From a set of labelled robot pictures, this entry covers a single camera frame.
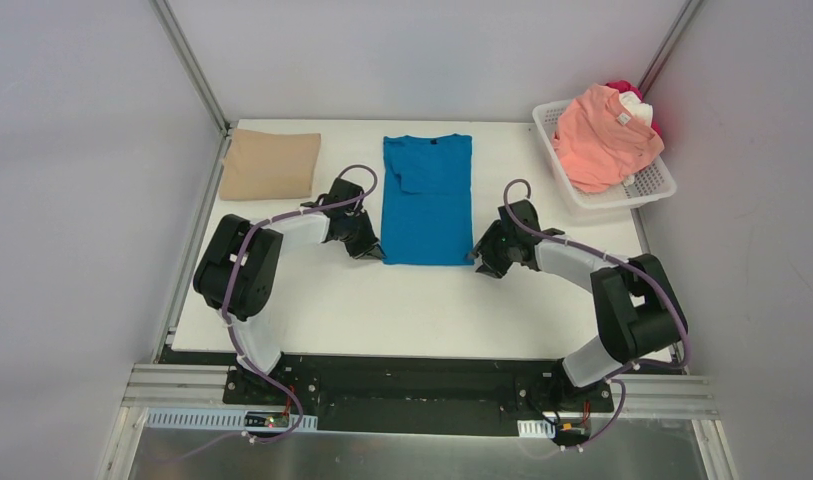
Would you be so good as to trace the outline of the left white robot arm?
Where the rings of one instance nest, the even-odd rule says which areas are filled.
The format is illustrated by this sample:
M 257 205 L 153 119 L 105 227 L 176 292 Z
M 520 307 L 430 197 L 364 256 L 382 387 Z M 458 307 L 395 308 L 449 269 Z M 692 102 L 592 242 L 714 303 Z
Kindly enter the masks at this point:
M 273 219 L 248 220 L 225 215 L 195 270 L 192 285 L 229 330 L 240 366 L 253 372 L 248 389 L 263 404 L 279 402 L 287 378 L 274 369 L 282 347 L 267 304 L 278 263 L 300 248 L 339 242 L 354 260 L 383 260 L 361 186 L 344 178 L 298 209 Z

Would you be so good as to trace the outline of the blue t shirt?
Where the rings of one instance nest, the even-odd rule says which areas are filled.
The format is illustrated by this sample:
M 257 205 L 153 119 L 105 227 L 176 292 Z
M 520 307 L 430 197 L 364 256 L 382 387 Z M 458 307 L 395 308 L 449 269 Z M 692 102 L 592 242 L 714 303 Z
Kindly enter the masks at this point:
M 469 135 L 383 139 L 385 264 L 473 263 L 472 153 Z

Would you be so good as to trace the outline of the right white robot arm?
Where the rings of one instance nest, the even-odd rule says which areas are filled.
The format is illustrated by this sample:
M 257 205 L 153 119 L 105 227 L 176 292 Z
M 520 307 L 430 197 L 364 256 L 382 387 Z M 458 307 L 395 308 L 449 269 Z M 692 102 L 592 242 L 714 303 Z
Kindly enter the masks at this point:
M 560 277 L 592 296 L 597 332 L 560 360 L 549 384 L 558 407 L 577 408 L 589 397 L 590 385 L 686 338 L 687 322 L 657 257 L 614 256 L 562 230 L 543 230 L 527 200 L 502 206 L 498 213 L 469 254 L 479 273 L 500 279 L 521 265 Z

